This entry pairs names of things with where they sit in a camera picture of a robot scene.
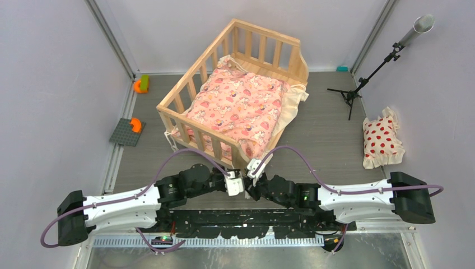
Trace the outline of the wooden slatted pet bed frame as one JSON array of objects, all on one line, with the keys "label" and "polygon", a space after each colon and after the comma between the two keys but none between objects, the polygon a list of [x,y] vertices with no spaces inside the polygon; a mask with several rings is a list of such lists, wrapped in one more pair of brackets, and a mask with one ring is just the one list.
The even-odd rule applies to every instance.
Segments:
[{"label": "wooden slatted pet bed frame", "polygon": [[270,155],[308,98],[299,39],[233,19],[157,105],[166,138],[245,169]]}]

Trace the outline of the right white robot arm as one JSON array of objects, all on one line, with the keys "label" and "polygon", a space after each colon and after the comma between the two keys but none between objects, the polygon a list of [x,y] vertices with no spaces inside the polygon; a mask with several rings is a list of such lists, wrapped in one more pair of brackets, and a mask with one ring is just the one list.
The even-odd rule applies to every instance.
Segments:
[{"label": "right white robot arm", "polygon": [[435,215],[430,187],[403,172],[391,172],[388,179],[352,185],[295,183],[275,175],[258,180],[244,178],[245,191],[290,208],[300,215],[317,216],[327,230],[340,224],[366,219],[401,219],[411,224],[433,224]]}]

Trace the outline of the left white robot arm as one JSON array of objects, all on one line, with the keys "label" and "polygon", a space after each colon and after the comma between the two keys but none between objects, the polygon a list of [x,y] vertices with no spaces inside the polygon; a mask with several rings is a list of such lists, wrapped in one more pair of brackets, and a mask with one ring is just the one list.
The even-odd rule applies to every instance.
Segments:
[{"label": "left white robot arm", "polygon": [[236,195],[242,190],[239,175],[239,171],[221,173],[218,168],[196,164],[150,187],[128,192],[84,196],[81,190],[73,191],[57,208],[58,244],[78,244],[100,231],[153,227],[165,232],[171,227],[172,218],[160,210],[179,207],[189,198],[213,191]]}]

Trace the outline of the pink unicorn print cushion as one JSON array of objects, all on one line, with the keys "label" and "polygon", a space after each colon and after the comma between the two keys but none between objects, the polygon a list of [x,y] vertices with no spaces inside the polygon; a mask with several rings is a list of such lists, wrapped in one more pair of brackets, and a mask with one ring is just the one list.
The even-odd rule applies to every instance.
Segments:
[{"label": "pink unicorn print cushion", "polygon": [[305,85],[249,72],[229,55],[192,92],[189,108],[180,97],[184,87],[193,89],[191,78],[182,79],[157,106],[170,145],[199,150],[242,170],[275,148],[309,96]]}]

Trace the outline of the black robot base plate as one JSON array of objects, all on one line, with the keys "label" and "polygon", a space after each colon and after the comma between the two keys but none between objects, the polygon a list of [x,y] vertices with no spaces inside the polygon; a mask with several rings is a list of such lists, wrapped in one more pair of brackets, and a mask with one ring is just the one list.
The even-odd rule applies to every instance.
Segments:
[{"label": "black robot base plate", "polygon": [[156,220],[142,232],[200,239],[261,239],[273,232],[276,239],[300,239],[334,235],[344,227],[332,212],[302,215],[291,209],[159,210]]}]

